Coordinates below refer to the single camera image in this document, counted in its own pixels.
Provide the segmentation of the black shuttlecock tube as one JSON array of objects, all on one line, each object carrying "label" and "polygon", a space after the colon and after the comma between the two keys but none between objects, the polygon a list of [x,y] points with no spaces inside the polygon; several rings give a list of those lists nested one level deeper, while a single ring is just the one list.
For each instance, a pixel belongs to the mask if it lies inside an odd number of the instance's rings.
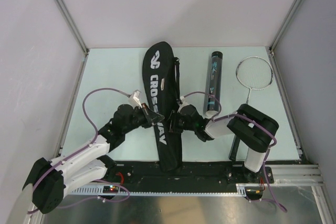
[{"label": "black shuttlecock tube", "polygon": [[220,112],[222,62],[223,53],[220,51],[212,52],[206,82],[206,93],[209,96],[206,98],[204,105],[204,112],[207,118],[211,118]]}]

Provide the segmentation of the black racket cover bag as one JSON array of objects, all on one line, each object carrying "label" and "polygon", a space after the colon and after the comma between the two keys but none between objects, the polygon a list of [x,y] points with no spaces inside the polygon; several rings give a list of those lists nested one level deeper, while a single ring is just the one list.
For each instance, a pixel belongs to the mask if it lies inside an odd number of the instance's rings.
[{"label": "black racket cover bag", "polygon": [[182,165],[181,134],[170,132],[168,119],[178,110],[180,97],[179,58],[166,41],[151,46],[142,61],[142,80],[149,108],[164,116],[154,126],[160,169],[169,173]]}]

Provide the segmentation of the white badminton racket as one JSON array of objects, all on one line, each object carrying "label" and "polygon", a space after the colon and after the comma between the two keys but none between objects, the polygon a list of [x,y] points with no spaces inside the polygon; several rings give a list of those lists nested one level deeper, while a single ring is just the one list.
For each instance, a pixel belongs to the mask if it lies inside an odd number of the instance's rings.
[{"label": "white badminton racket", "polygon": [[250,56],[243,59],[236,68],[236,79],[248,89],[246,104],[252,91],[266,89],[273,82],[274,73],[270,63],[261,57]]}]

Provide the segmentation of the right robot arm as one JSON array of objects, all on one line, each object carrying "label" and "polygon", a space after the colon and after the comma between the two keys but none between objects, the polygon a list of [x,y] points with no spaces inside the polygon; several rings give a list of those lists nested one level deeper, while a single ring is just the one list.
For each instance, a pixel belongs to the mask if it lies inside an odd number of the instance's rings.
[{"label": "right robot arm", "polygon": [[170,132],[192,131],[202,142],[234,134],[248,147],[242,171],[243,178],[250,183],[261,177],[269,149],[277,143],[275,135],[279,129],[276,120],[248,104],[217,119],[206,119],[195,106],[187,104],[173,111],[168,122]]}]

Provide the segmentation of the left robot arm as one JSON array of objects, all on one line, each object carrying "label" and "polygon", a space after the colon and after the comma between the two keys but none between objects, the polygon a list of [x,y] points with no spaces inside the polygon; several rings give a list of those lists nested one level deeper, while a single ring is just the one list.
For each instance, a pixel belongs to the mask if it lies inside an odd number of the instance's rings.
[{"label": "left robot arm", "polygon": [[116,163],[107,156],[125,141],[129,132],[162,122],[164,116],[146,104],[118,107],[113,117],[88,143],[67,156],[34,162],[25,184],[33,185],[32,202],[43,214],[53,211],[68,193],[94,180],[106,182],[116,177]]}]

